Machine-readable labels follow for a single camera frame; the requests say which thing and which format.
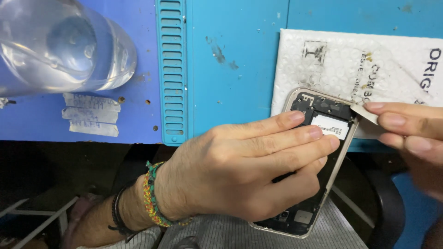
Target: barcode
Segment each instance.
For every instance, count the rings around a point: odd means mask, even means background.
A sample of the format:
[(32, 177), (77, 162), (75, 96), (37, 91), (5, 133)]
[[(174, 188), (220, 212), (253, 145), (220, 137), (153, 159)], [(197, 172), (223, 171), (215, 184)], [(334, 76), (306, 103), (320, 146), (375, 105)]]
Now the barcode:
[(342, 134), (342, 129), (338, 129), (338, 128), (324, 128), (324, 127), (321, 127), (321, 126), (319, 126), (322, 130), (325, 130), (325, 131), (329, 131), (329, 132), (334, 132), (335, 134), (337, 134), (337, 135), (341, 135)]

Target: black cord bracelet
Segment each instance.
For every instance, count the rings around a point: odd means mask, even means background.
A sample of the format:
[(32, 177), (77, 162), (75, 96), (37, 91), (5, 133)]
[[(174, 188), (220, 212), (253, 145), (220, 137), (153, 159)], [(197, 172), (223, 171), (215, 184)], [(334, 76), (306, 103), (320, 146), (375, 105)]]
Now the black cord bracelet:
[(131, 182), (129, 182), (128, 184), (124, 185), (120, 191), (118, 192), (118, 194), (116, 194), (114, 196), (114, 199), (112, 201), (112, 208), (111, 208), (111, 212), (112, 212), (112, 219), (114, 221), (115, 227), (113, 226), (108, 226), (108, 229), (112, 230), (112, 231), (118, 231), (119, 234), (126, 236), (125, 239), (125, 243), (128, 243), (135, 235), (137, 235), (139, 232), (143, 231), (133, 231), (131, 229), (129, 229), (125, 223), (123, 222), (123, 219), (120, 216), (120, 209), (118, 207), (118, 204), (120, 202), (120, 198), (123, 194), (123, 192), (131, 187), (132, 185), (134, 185), (134, 183), (136, 182), (136, 180), (133, 180)]

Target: water bottle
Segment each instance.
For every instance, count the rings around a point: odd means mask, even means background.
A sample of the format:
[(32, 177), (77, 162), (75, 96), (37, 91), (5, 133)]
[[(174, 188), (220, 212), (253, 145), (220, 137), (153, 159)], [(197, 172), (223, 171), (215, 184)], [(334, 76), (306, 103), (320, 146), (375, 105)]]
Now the water bottle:
[(134, 43), (76, 0), (0, 0), (0, 97), (113, 89), (135, 72)]

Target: bubble mailer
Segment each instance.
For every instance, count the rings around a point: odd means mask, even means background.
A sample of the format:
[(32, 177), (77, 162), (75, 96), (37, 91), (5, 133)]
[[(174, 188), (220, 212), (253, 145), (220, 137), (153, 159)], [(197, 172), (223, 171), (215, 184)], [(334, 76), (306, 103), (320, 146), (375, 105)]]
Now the bubble mailer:
[[(443, 39), (281, 29), (271, 115), (304, 86), (358, 104), (443, 106)], [(354, 137), (382, 130), (362, 122)]]

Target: hand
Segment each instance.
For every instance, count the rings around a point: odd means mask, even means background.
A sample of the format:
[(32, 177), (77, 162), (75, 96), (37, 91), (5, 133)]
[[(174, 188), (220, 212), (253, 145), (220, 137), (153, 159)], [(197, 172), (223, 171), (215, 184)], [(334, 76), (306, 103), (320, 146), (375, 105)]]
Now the hand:
[(400, 151), (414, 183), (443, 201), (443, 108), (404, 103), (366, 103), (388, 130), (380, 142)]
[[(180, 146), (157, 173), (160, 211), (177, 220), (227, 214), (260, 221), (315, 195), (317, 173), (339, 147), (299, 111), (247, 124), (217, 126)], [(278, 183), (272, 179), (297, 171)]]

